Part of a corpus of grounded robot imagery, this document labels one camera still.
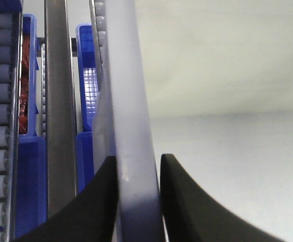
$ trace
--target metal rail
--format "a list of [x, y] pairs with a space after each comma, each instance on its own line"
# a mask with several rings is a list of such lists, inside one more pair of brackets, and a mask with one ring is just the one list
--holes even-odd
[[15, 213], [16, 213], [16, 187], [17, 187], [17, 167], [18, 167], [18, 138], [19, 138], [19, 96], [22, 60], [22, 26], [23, 16], [18, 14], [18, 43], [17, 54], [14, 60], [14, 71], [12, 77], [12, 102], [11, 102], [11, 127], [8, 148], [7, 167], [7, 202], [6, 202], [6, 232], [4, 241], [15, 238]]
[[66, 0], [45, 0], [48, 215], [76, 195], [76, 117]]

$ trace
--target conveyor track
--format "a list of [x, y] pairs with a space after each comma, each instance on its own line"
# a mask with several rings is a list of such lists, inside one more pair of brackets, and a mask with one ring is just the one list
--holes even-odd
[[0, 14], [0, 242], [14, 238], [22, 14]]

